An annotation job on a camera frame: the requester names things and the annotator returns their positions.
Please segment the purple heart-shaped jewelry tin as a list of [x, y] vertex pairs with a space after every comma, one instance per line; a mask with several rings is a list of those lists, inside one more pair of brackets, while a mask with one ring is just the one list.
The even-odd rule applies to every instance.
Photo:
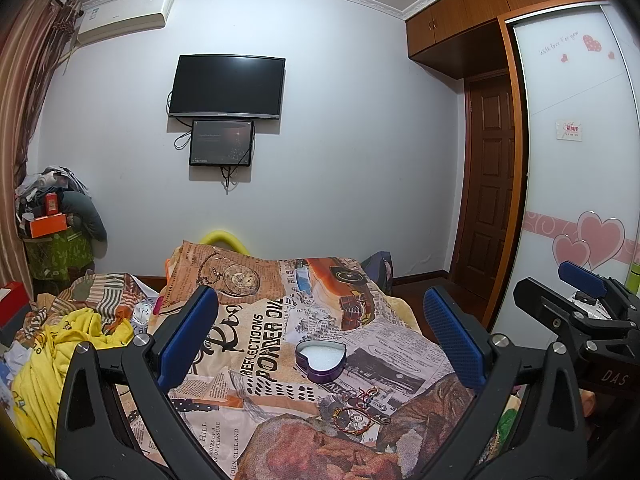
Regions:
[[341, 342], [306, 340], [295, 348], [295, 362], [307, 379], [326, 384], [339, 378], [346, 363], [347, 348]]

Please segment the yellow garment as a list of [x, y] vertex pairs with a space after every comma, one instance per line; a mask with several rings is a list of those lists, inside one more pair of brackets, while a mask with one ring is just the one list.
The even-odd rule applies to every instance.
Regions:
[[55, 462], [55, 433], [58, 408], [70, 361], [78, 344], [94, 348], [125, 347], [134, 329], [124, 318], [102, 330], [102, 318], [90, 308], [64, 315], [57, 323], [43, 327], [32, 347], [32, 355], [13, 379], [14, 424], [38, 460]]

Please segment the brown wooden door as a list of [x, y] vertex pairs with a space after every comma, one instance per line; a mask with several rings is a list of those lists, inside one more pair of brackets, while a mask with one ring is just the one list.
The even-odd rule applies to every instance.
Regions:
[[459, 304], [483, 321], [496, 284], [511, 207], [514, 119], [504, 70], [464, 82], [465, 144], [462, 199], [451, 279]]

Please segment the striped pillow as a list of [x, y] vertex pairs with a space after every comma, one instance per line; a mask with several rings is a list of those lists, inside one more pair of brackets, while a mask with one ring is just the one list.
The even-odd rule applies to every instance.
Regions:
[[150, 296], [130, 274], [87, 274], [54, 296], [37, 296], [26, 315], [23, 330], [29, 335], [46, 323], [56, 323], [70, 312], [88, 308], [101, 317], [101, 330], [110, 334], [123, 320], [130, 321], [134, 307]]

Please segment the red box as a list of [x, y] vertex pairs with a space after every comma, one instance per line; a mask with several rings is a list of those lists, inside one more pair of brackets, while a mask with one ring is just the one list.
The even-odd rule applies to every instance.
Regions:
[[1, 286], [0, 327], [3, 336], [13, 337], [30, 309], [29, 296], [21, 282]]

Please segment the green patterned bag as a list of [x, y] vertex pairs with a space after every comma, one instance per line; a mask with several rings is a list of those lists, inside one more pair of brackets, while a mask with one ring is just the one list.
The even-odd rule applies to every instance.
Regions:
[[90, 237], [69, 228], [39, 238], [24, 238], [30, 275], [40, 281], [68, 281], [70, 270], [81, 270], [93, 264]]

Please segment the newspaper print bed blanket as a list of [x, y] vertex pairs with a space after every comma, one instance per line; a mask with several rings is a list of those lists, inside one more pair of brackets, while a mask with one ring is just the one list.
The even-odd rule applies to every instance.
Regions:
[[218, 309], [169, 401], [232, 479], [405, 479], [474, 393], [352, 259], [262, 260], [184, 243], [154, 297], [122, 310], [156, 333], [201, 286]]

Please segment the orange box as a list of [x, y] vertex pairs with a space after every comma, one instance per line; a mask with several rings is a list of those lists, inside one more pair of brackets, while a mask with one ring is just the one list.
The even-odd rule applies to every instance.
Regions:
[[31, 238], [49, 236], [67, 230], [67, 219], [65, 214], [52, 214], [35, 218], [27, 222], [28, 234]]

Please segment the white heart-decorated wardrobe door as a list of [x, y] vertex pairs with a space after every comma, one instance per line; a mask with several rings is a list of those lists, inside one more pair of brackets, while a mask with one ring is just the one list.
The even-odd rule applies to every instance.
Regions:
[[570, 297], [570, 261], [626, 282], [639, 265], [639, 41], [611, 3], [508, 23], [520, 71], [526, 194], [510, 282]]

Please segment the grey stuffed cushion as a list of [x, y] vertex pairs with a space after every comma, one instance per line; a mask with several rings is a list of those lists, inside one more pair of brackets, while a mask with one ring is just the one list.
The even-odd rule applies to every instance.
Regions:
[[98, 242], [107, 241], [107, 232], [91, 198], [76, 191], [62, 193], [62, 211], [77, 217], [87, 233]]

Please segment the wooden overhead cabinet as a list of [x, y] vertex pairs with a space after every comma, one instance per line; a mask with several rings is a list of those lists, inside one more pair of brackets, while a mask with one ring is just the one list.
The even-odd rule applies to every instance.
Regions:
[[594, 0], [437, 0], [406, 21], [408, 57], [454, 79], [503, 70], [500, 16], [563, 1]]

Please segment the striped brown curtain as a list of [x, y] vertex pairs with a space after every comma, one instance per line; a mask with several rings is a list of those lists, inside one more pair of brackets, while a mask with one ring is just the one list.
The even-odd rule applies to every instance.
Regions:
[[1, 34], [1, 283], [31, 289], [15, 222], [14, 191], [26, 176], [27, 152], [55, 65], [72, 38], [78, 0], [26, 0]]

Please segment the white air conditioner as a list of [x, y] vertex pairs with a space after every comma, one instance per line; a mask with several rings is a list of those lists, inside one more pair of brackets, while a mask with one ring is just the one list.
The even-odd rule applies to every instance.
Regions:
[[113, 0], [82, 14], [77, 41], [81, 46], [114, 37], [164, 28], [175, 0]]

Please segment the yellow curved bed rail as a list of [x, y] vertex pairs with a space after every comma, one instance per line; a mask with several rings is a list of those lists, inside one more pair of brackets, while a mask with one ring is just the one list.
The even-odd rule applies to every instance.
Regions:
[[234, 252], [242, 255], [249, 255], [250, 252], [245, 245], [233, 234], [224, 230], [213, 230], [203, 236], [200, 240], [202, 245], [224, 244]]

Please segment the small black wall monitor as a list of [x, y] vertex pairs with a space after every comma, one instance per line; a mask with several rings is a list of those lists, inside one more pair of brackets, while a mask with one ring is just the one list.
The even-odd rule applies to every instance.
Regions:
[[252, 161], [254, 124], [250, 120], [200, 119], [192, 127], [192, 167], [248, 167]]

